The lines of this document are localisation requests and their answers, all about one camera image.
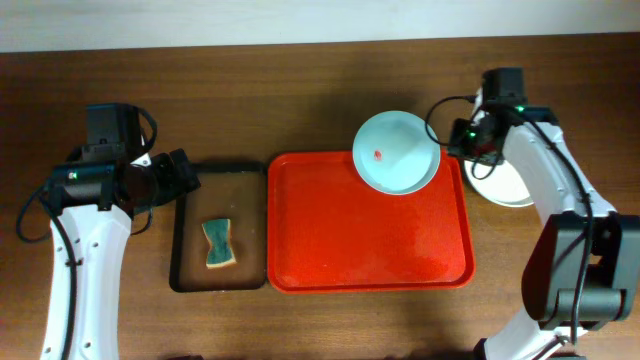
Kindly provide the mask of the light blue plate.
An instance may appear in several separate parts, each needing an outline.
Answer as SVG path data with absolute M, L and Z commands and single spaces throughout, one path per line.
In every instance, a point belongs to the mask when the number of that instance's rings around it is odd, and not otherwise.
M 354 138 L 352 158 L 367 185 L 385 194 L 407 195 L 433 179 L 441 150 L 424 120 L 394 110 L 364 122 Z

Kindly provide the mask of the black shallow sponge tray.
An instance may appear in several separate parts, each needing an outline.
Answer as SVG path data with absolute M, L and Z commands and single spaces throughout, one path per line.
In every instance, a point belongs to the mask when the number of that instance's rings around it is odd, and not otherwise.
M 169 285 L 179 293 L 254 290 L 266 282 L 267 176 L 258 161 L 200 163 L 200 188 L 176 202 Z M 215 249 L 203 229 L 230 222 L 224 242 L 234 258 L 208 265 Z

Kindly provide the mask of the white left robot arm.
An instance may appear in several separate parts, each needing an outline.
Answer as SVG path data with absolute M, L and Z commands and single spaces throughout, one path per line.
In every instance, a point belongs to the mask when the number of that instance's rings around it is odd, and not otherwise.
M 121 268 L 136 215 L 198 189 L 186 153 L 93 158 L 55 167 L 43 207 L 54 262 L 43 359 L 116 359 Z

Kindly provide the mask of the red plastic tray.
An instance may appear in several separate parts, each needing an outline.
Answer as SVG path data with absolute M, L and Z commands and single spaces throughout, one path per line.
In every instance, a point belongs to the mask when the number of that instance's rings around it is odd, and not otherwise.
M 357 174 L 348 151 L 277 156 L 268 168 L 267 277 L 288 294 L 440 290 L 476 264 L 460 168 L 388 195 Z

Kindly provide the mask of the white plate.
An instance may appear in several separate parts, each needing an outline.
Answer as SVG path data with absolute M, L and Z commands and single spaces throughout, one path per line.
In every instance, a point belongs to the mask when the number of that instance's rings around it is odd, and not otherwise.
M 488 201 L 512 208 L 534 204 L 522 178 L 508 161 L 497 165 L 489 176 L 490 166 L 478 164 L 472 171 L 472 161 L 465 160 L 463 164 L 471 186 Z

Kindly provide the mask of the green and yellow sponge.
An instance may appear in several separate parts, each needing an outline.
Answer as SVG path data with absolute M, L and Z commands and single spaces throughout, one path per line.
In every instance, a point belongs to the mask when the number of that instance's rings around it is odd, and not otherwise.
M 202 224 L 203 233 L 209 243 L 206 257 L 208 269 L 223 268 L 236 263 L 231 244 L 231 220 L 213 219 Z

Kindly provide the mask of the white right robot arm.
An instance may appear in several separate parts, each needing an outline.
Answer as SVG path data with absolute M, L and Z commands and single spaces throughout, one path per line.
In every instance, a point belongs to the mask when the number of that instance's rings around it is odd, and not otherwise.
M 622 215 L 590 184 L 547 108 L 494 108 L 458 119 L 449 154 L 508 162 L 525 184 L 543 230 L 521 280 L 523 306 L 477 359 L 547 359 L 568 343 L 625 320 L 639 281 L 639 218 Z

